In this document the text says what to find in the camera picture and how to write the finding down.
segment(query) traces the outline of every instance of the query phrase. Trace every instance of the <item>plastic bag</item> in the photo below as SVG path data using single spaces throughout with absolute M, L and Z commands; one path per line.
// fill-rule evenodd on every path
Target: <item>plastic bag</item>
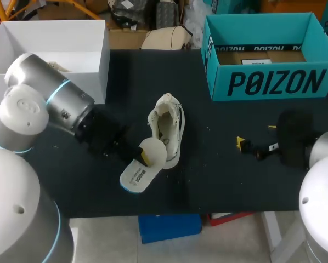
M 185 7 L 184 26 L 193 34 L 192 48 L 202 47 L 204 21 L 207 15 L 212 14 L 212 7 L 204 4 L 203 0 L 190 0 L 190 5 Z

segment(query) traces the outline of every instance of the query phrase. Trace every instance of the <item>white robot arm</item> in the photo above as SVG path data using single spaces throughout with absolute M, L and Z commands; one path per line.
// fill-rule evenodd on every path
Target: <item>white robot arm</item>
M 94 155 L 116 153 L 126 163 L 136 159 L 150 165 L 145 152 L 127 142 L 127 127 L 97 109 L 88 94 L 37 55 L 18 57 L 4 80 L 12 90 L 0 104 L 0 148 L 27 152 L 49 121 L 87 143 Z
M 71 263 L 73 237 L 20 156 L 0 150 L 0 263 Z

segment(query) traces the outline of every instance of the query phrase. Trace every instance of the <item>brown box inside box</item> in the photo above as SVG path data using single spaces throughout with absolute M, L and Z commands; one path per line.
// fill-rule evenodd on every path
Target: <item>brown box inside box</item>
M 146 30 L 110 30 L 110 49 L 140 49 L 146 35 Z
M 217 52 L 220 65 L 238 65 L 242 60 L 270 59 L 272 63 L 305 62 L 302 51 Z

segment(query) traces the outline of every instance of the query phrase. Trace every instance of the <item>blue led ring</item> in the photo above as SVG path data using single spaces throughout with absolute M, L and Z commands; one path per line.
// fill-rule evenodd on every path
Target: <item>blue led ring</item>
M 58 93 L 58 91 L 60 91 L 62 89 L 62 87 L 64 87 L 65 85 L 67 85 L 70 82 L 69 79 L 64 80 L 61 85 L 59 85 L 59 87 L 57 87 L 57 89 L 55 91 L 53 91 L 53 93 L 49 96 L 48 100 L 46 101 L 46 106 L 50 103 L 50 101 L 53 99 L 53 97 Z

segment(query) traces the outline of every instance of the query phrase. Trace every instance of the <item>floor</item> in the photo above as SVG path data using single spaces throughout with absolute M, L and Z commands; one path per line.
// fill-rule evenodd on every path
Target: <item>floor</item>
M 281 232 L 294 212 L 278 217 Z M 72 219 L 78 228 L 74 263 L 269 263 L 270 254 L 260 214 L 219 226 L 205 224 L 199 235 L 143 245 L 136 216 Z M 301 248 L 289 263 L 308 263 Z

